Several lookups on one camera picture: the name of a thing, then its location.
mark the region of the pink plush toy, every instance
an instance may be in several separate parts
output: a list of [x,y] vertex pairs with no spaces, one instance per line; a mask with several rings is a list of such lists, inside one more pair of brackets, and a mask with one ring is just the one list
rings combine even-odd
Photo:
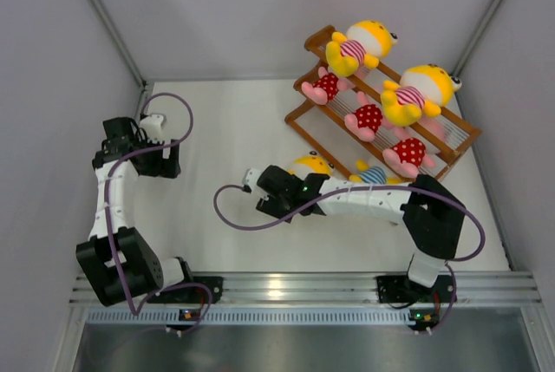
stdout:
[[356,101],[361,106],[353,114],[345,116],[345,127],[355,134],[359,140],[371,142],[381,125],[387,129],[393,127],[383,116],[382,110],[377,105],[369,102],[364,92],[356,94]]
[[[445,128],[437,120],[425,116],[419,120],[419,123],[431,134],[445,141]],[[435,167],[432,155],[437,154],[439,149],[410,128],[395,127],[393,131],[401,141],[391,148],[384,149],[382,153],[383,159],[391,169],[403,177],[414,179],[419,173],[420,166]]]
[[[369,71],[367,69],[360,68],[356,72],[356,76],[364,80],[368,73]],[[302,92],[317,105],[325,105],[329,101],[332,101],[337,93],[354,87],[353,83],[338,77],[324,67],[318,69],[318,76],[320,78],[316,80],[314,84],[304,82],[301,85]]]

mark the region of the gray floor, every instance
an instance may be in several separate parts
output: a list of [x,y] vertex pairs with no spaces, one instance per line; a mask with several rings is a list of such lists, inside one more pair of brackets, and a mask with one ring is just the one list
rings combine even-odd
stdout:
[[[537,370],[521,317],[514,310],[456,310],[445,328],[431,337],[412,336],[404,328],[368,326],[211,326],[181,339],[163,329],[151,330],[110,355],[143,329],[88,326],[74,371]],[[106,361],[98,362],[103,357]]]

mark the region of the white tabletop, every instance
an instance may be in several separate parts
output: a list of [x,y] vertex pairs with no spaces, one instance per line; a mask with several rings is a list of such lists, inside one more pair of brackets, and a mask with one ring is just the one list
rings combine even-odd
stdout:
[[[359,216],[296,216],[292,223],[261,232],[224,225],[212,208],[215,191],[240,184],[249,167],[287,167],[310,146],[284,123],[304,98],[291,80],[161,82],[154,93],[171,92],[187,100],[194,128],[180,150],[177,179],[141,177],[135,193],[139,232],[161,257],[181,256],[193,271],[404,271],[415,249],[403,226]],[[179,138],[189,120],[176,100],[156,99],[149,112],[167,116],[168,137]],[[300,121],[344,163],[354,169],[368,153],[319,111]],[[508,263],[486,199],[472,151],[444,179],[451,191],[486,229],[486,247],[474,260],[453,264],[458,271],[506,271]],[[256,199],[239,190],[224,193],[220,207],[242,225],[272,219],[255,210]],[[465,221],[458,255],[478,244]]]

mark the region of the wooden frame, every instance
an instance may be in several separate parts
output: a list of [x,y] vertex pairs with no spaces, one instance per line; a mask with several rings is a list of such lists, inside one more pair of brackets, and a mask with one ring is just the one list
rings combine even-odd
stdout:
[[[318,64],[307,74],[300,77],[293,87],[296,91],[298,91],[301,95],[304,95],[301,90],[301,85],[303,82],[314,83],[318,80],[318,68],[326,67],[326,56],[323,50],[323,47],[327,42],[331,40],[331,34],[335,32],[335,28],[331,25],[319,30],[316,34],[310,36],[306,42],[304,43],[304,48],[308,51],[314,53],[318,58]],[[395,72],[393,69],[389,68],[383,62],[377,67],[382,73],[384,73],[387,77],[395,82],[399,82],[401,76]],[[380,94],[376,92],[372,87],[368,84],[363,82],[358,77],[352,75],[349,77],[349,80],[355,85],[353,88],[354,91],[362,90],[364,93],[372,97],[375,101],[381,104],[380,102]],[[374,155],[379,161],[381,161],[384,165],[385,161],[382,157],[382,151],[375,145],[369,142],[363,142],[359,140],[353,133],[351,133],[346,127],[343,122],[343,118],[336,114],[331,108],[327,106],[317,105],[316,103],[312,102],[310,99],[306,98],[304,103],[299,106],[298,108],[291,111],[286,117],[285,122],[291,126],[299,135],[301,135],[309,144],[312,145],[326,160],[331,162],[343,176],[349,177],[351,172],[344,166],[336,157],[334,157],[328,150],[326,150],[320,143],[318,143],[308,132],[306,132],[298,123],[297,119],[311,110],[312,108],[318,108],[322,113],[328,116],[332,121],[334,121],[341,129],[343,129],[347,134],[349,134],[354,140],[356,140],[360,145],[362,145],[369,153]],[[446,108],[441,109],[441,115],[450,121],[453,125],[461,129],[467,134],[466,139],[464,139],[459,146],[455,149],[452,149],[447,143],[443,142],[433,134],[431,134],[426,128],[424,128],[419,123],[415,123],[411,125],[416,133],[418,133],[422,138],[428,140],[431,144],[436,146],[440,151],[437,156],[443,160],[446,165],[438,172],[436,175],[437,179],[442,179],[447,173],[453,168],[456,162],[460,159],[460,157],[468,150],[468,148],[473,144],[473,142],[480,136],[481,131],[477,128],[472,126],[470,123],[464,121],[462,118],[451,112]]]

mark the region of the pink striped shirt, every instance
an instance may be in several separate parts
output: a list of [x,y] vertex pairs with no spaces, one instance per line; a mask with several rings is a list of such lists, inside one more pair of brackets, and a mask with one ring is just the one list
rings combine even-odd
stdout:
[[420,109],[424,109],[424,96],[418,91],[417,88],[412,86],[407,86],[404,88],[398,88],[395,91],[397,95],[397,101],[400,105],[416,105]]
[[350,55],[355,57],[358,63],[362,66],[364,64],[364,55],[366,50],[358,41],[347,40],[341,43],[341,55],[343,57]]

